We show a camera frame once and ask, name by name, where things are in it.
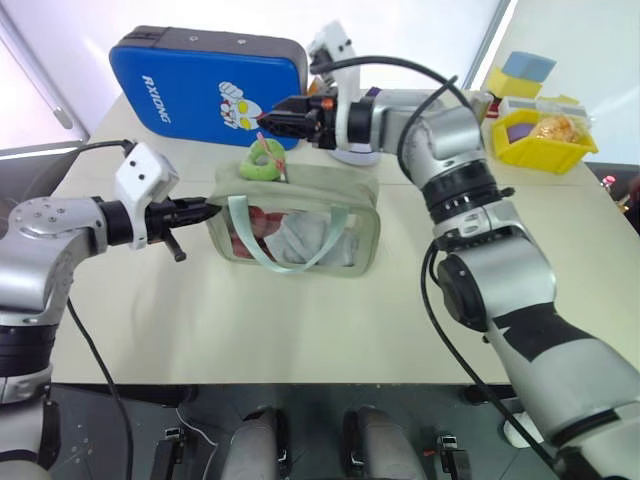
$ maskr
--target green bag strap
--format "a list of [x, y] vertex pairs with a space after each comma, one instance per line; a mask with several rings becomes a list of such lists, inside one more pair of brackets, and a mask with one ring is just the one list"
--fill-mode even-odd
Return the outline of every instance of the green bag strap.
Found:
[[336, 242], [344, 233], [344, 229], [347, 225], [347, 217], [349, 214], [349, 210], [347, 208], [331, 207], [331, 224], [329, 226], [329, 235], [327, 236], [327, 241], [325, 242], [325, 244], [320, 250], [318, 250], [318, 253], [316, 253], [313, 258], [311, 258], [304, 265], [287, 268], [278, 265], [276, 262], [271, 260], [269, 256], [264, 253], [262, 248], [260, 248], [260, 245], [258, 245], [258, 242], [253, 236], [247, 196], [230, 196], [228, 198], [228, 202], [229, 213], [231, 214], [231, 222], [233, 223], [233, 228], [235, 228], [236, 234], [238, 235], [240, 240], [242, 240], [244, 246], [247, 247], [247, 250], [249, 250], [249, 253], [251, 253], [254, 260], [256, 260], [260, 265], [267, 267], [269, 270], [277, 273], [300, 273], [308, 270], [316, 263], [318, 263], [322, 259], [322, 257], [324, 257], [334, 247]]

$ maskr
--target cartoon sticker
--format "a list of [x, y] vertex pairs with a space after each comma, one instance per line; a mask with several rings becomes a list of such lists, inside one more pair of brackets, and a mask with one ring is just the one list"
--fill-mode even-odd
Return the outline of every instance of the cartoon sticker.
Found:
[[222, 95], [220, 115], [224, 124], [244, 130], [258, 128], [258, 118], [262, 115], [260, 105], [244, 98], [244, 92], [231, 82], [221, 82], [218, 88]]

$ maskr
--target blue case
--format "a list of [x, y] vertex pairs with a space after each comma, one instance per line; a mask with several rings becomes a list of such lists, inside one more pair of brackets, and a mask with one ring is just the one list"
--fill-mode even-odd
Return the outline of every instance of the blue case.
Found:
[[109, 60], [129, 103], [151, 131], [175, 138], [249, 146], [257, 119], [304, 94], [307, 56], [293, 40], [171, 27], [137, 27]]

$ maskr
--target yellow basket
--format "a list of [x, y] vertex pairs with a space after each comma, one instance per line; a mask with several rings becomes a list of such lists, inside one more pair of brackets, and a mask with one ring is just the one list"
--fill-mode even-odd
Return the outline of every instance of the yellow basket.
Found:
[[525, 137], [509, 143], [507, 128], [518, 123], [538, 123], [540, 112], [516, 110], [491, 126], [493, 149], [503, 162], [553, 173], [566, 173], [585, 153], [596, 153], [598, 147], [588, 133], [577, 143], [558, 142], [546, 138]]

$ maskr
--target purple object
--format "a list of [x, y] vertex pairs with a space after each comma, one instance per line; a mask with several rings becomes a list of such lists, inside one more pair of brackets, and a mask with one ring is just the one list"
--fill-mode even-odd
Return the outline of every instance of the purple object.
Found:
[[531, 133], [535, 123], [516, 123], [507, 128], [507, 137], [509, 137], [509, 143], [517, 142], [521, 138], [526, 137]]

